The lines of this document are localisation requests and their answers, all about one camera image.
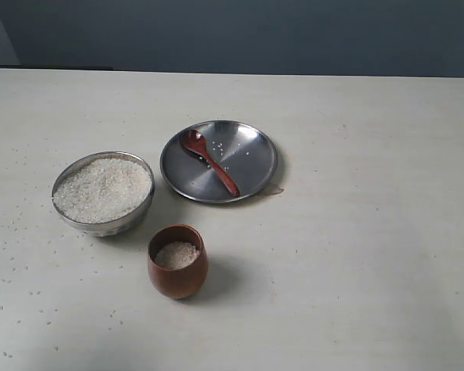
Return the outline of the brown wooden cup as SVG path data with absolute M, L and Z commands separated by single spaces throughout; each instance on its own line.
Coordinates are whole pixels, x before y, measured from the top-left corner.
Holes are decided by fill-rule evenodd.
M 174 224 L 157 232 L 148 245 L 148 274 L 155 289 L 172 299 L 188 298 L 206 280 L 203 239 L 191 226 Z

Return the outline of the round steel plate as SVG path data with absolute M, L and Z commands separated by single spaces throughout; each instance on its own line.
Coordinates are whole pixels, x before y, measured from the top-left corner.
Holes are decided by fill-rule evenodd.
M 188 199 L 211 204 L 232 203 L 252 196 L 273 178 L 278 153 L 271 139 L 250 125 L 230 120 L 193 124 L 183 131 L 198 131 L 206 140 L 211 158 L 232 178 L 240 195 L 234 197 L 202 156 L 181 144 L 181 132 L 162 150 L 162 177 L 175 192 Z

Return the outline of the steel bowl of rice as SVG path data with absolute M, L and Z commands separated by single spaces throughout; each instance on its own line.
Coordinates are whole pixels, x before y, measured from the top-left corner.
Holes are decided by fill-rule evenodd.
M 104 151 L 69 165 L 53 184 L 54 209 L 71 227 L 112 237 L 139 224 L 155 195 L 155 179 L 142 158 Z

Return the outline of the dark red wooden spoon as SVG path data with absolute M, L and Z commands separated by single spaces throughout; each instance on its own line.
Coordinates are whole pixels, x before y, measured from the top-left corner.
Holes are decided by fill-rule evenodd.
M 217 162 L 212 159 L 211 155 L 208 153 L 206 139 L 200 132 L 195 129 L 184 131 L 180 135 L 180 142 L 187 151 L 202 157 L 208 163 L 208 165 L 216 172 L 227 191 L 233 197 L 239 197 L 241 195 L 234 180 Z

